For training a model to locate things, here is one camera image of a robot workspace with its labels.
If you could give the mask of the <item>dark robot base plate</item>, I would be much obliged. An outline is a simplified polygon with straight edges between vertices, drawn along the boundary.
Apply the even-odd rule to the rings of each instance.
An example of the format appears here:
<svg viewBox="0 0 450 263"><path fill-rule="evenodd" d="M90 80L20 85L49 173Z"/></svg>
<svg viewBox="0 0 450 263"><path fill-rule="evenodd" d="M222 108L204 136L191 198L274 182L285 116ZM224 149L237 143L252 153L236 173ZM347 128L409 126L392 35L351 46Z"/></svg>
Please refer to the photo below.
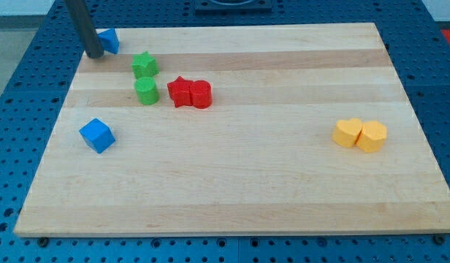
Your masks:
<svg viewBox="0 0 450 263"><path fill-rule="evenodd" d="M273 0L191 0L195 13L270 12Z"/></svg>

